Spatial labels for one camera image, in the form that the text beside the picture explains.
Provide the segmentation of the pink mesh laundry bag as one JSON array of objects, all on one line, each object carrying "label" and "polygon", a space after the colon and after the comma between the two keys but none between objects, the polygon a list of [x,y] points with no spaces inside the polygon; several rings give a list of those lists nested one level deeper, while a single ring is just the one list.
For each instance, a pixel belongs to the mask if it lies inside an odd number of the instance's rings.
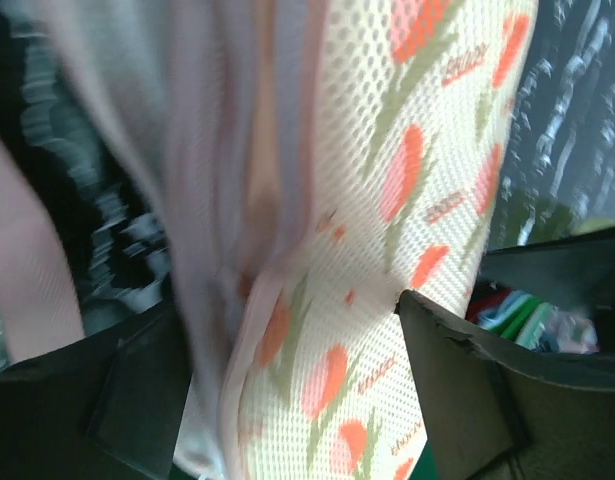
[{"label": "pink mesh laundry bag", "polygon": [[463,314],[534,1],[42,1],[166,233],[202,479],[404,479],[400,294]]}]

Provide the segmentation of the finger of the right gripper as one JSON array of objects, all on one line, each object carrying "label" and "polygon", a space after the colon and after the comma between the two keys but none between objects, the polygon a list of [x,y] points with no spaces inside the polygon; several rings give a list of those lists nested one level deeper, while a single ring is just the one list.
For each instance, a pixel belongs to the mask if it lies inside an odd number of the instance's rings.
[{"label": "finger of the right gripper", "polygon": [[615,226],[561,240],[491,251],[479,277],[564,310],[615,310]]}]

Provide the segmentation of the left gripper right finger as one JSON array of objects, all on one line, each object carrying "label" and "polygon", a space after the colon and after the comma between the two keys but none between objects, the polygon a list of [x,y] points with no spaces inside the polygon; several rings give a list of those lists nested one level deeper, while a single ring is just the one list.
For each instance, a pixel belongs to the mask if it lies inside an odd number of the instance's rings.
[{"label": "left gripper right finger", "polygon": [[441,479],[615,479],[615,355],[539,353],[398,301]]}]

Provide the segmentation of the pink satin bra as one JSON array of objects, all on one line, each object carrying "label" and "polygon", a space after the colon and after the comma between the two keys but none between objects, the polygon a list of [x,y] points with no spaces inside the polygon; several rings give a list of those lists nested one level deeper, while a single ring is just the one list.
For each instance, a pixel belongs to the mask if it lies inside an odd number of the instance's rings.
[{"label": "pink satin bra", "polygon": [[0,320],[13,363],[85,337],[54,224],[1,142]]}]

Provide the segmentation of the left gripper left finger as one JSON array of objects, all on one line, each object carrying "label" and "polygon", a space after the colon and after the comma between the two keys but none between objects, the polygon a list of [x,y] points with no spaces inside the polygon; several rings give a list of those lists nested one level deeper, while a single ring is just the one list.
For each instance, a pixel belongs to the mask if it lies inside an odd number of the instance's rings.
[{"label": "left gripper left finger", "polygon": [[161,304],[0,373],[0,479],[166,479],[190,385]]}]

